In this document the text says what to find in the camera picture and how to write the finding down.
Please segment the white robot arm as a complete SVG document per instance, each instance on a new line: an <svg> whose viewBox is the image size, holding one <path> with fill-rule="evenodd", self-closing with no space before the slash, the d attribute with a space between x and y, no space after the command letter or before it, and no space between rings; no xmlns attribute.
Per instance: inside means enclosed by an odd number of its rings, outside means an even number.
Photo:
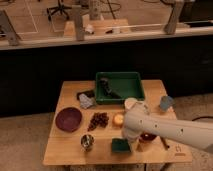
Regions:
<svg viewBox="0 0 213 171"><path fill-rule="evenodd" d="M134 142L142 133L167 138L213 154L213 124L147 115L136 103L124 114L122 135Z"/></svg>

